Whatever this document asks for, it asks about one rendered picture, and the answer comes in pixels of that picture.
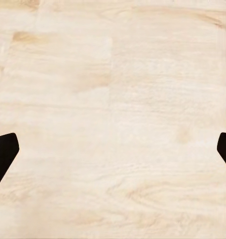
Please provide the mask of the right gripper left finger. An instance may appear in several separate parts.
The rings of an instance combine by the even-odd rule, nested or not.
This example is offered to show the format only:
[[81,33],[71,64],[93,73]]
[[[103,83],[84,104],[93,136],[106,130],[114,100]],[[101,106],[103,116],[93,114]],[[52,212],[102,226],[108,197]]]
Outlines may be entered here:
[[19,152],[16,133],[0,136],[0,182]]

